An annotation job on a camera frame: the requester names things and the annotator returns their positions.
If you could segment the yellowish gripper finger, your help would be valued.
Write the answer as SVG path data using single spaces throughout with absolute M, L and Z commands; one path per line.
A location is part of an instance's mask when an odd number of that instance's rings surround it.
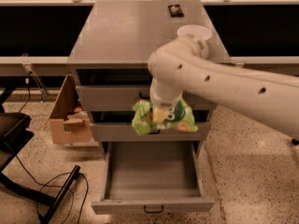
M 163 122 L 168 115 L 170 114 L 169 110 L 161 109 L 159 107 L 154 107 L 152 112 L 152 120 L 154 122 Z

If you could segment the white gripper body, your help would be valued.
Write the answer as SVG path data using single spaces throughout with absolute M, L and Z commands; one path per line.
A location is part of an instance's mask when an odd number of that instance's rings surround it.
M 150 84 L 149 97 L 154 106 L 170 109 L 174 108 L 182 98 L 182 90 L 153 79 Z

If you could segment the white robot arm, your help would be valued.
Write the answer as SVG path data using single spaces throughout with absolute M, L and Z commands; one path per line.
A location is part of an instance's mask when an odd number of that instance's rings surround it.
M 213 63 L 207 54 L 207 43 L 191 35 L 153 51 L 148 61 L 151 101 L 174 106 L 186 91 L 299 137 L 298 77 Z

